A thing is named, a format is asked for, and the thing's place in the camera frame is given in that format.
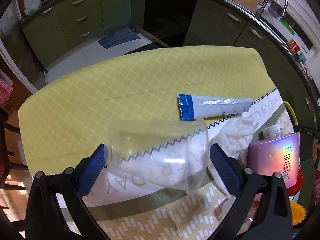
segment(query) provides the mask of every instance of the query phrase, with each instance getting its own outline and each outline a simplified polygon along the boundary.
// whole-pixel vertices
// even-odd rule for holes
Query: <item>kitchen counter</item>
[[[48,3],[40,6],[36,11],[31,13],[30,15],[26,16],[22,21],[21,25],[26,25],[30,20],[44,12],[45,10],[49,9],[50,7],[54,6],[57,2],[61,0],[52,0]],[[320,93],[314,83],[314,81],[309,81],[306,79],[306,77],[301,72],[300,68],[297,66],[297,64],[294,61],[294,57],[288,48],[287,44],[283,40],[283,38],[268,24],[267,21],[265,21],[263,18],[257,20],[254,17],[254,14],[247,10],[245,7],[239,5],[238,3],[232,1],[232,0],[214,0],[215,2],[223,5],[224,7],[234,11],[239,16],[243,17],[245,20],[247,20],[249,23],[251,23],[253,26],[258,28],[264,35],[266,35],[285,55],[285,57],[289,60],[295,71],[298,73],[299,77],[301,78],[304,86],[306,87],[311,101],[312,105],[317,112],[317,100],[320,98]]]

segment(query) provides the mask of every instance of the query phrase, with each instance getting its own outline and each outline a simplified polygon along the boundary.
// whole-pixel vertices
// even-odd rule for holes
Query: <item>tube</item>
[[[181,119],[184,121],[249,111],[251,98],[216,98],[179,94]]]

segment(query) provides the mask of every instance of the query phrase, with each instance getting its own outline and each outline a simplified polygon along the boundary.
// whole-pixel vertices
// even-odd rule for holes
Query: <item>white tile floor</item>
[[[83,69],[87,66],[102,62],[107,59],[122,56],[134,49],[140,48],[151,43],[150,40],[138,34],[140,39],[134,41],[128,41],[109,49],[105,49],[99,44],[99,40],[91,43],[75,54],[71,55],[61,63],[57,64],[49,70],[47,73],[48,83],[57,80],[67,74],[70,74],[79,69]]]

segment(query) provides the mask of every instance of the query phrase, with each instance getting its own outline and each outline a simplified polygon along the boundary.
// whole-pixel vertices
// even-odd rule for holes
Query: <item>faucet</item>
[[[263,14],[263,10],[265,9],[265,7],[267,6],[269,0],[264,0],[262,6],[260,7],[260,9],[257,10],[255,18],[260,19],[261,15]],[[281,11],[281,17],[284,17],[285,12],[287,10],[288,7],[288,0],[284,0],[284,6],[283,9]]]

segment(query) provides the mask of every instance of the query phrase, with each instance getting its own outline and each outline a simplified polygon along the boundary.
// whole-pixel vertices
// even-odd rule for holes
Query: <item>patterned tablecloth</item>
[[[58,79],[19,110],[30,173],[75,167],[100,143],[108,145],[112,119],[178,120],[179,93],[252,98],[250,112],[265,127],[293,128],[278,90],[254,49],[194,46],[165,48],[107,60]],[[207,119],[213,138],[230,118]],[[70,228],[79,233],[59,198]],[[207,238],[223,219],[226,200],[210,174],[194,195],[154,186],[112,168],[103,169],[90,194],[89,211],[112,239]]]

